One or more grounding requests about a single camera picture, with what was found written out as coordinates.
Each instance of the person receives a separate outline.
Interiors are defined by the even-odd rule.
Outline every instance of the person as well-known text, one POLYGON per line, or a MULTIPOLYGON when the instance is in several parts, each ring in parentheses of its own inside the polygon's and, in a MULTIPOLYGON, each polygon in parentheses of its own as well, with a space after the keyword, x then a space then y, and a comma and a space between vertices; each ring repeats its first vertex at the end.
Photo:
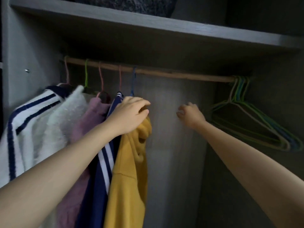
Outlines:
MULTIPOLYGON (((0 189, 0 227, 38 227, 95 155, 114 137, 134 130, 150 105, 125 97, 102 124, 0 189)), ((195 104, 178 118, 200 133, 277 227, 304 227, 304 182, 282 165, 209 124, 195 104)))

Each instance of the yellow sweatshirt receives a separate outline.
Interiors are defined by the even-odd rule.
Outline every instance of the yellow sweatshirt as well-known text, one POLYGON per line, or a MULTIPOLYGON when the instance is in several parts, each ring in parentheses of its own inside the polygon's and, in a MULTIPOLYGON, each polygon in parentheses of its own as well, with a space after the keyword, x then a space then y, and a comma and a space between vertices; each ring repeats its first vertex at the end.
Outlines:
POLYGON ((147 117, 137 129, 122 135, 103 228, 142 228, 147 196, 145 146, 151 132, 147 117))

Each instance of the closet rod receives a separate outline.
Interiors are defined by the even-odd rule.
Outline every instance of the closet rod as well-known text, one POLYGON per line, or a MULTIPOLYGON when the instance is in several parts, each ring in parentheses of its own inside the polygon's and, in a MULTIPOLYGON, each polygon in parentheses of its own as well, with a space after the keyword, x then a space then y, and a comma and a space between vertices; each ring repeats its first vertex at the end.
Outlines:
MULTIPOLYGON (((66 62, 75 65, 85 65, 85 60, 66 57, 66 62)), ((88 61, 88 66, 91 67, 99 67, 99 62, 96 61, 88 61)), ((119 71, 119 65, 116 64, 109 64, 109 63, 100 63, 100 68, 106 70, 115 70, 119 71)), ((132 72, 134 67, 132 66, 125 66, 121 65, 120 69, 122 72, 132 72)), ((153 76, 161 76, 161 77, 169 77, 169 78, 180 78, 180 79, 189 79, 189 80, 198 80, 198 81, 215 81, 215 82, 235 82, 235 78, 232 76, 213 76, 213 75, 206 75, 206 74, 191 74, 191 73, 179 73, 179 72, 165 72, 161 70, 150 70, 144 68, 136 68, 136 73, 146 74, 146 75, 153 75, 153 76)))

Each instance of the wooden shelf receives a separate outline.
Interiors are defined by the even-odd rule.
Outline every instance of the wooden shelf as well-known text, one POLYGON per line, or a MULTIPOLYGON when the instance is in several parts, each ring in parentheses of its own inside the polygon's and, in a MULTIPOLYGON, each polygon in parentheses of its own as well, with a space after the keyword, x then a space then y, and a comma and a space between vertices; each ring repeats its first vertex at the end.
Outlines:
POLYGON ((10 0, 10 6, 55 27, 63 38, 81 48, 84 56, 99 55, 108 61, 218 72, 229 65, 304 48, 304 39, 298 37, 62 0, 10 0))

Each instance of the person's right hand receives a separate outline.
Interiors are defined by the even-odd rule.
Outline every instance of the person's right hand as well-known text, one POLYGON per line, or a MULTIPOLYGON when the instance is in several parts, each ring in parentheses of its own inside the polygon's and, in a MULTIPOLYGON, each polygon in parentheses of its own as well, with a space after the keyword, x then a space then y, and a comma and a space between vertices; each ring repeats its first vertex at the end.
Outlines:
POLYGON ((150 102, 145 99, 125 97, 105 122, 110 124, 109 127, 115 136, 129 133, 148 116, 148 109, 139 112, 146 105, 150 105, 150 102))
POLYGON ((188 105, 181 105, 178 110, 181 111, 176 113, 178 118, 191 129, 195 130, 200 122, 206 121, 197 105, 192 104, 191 102, 189 102, 188 105))

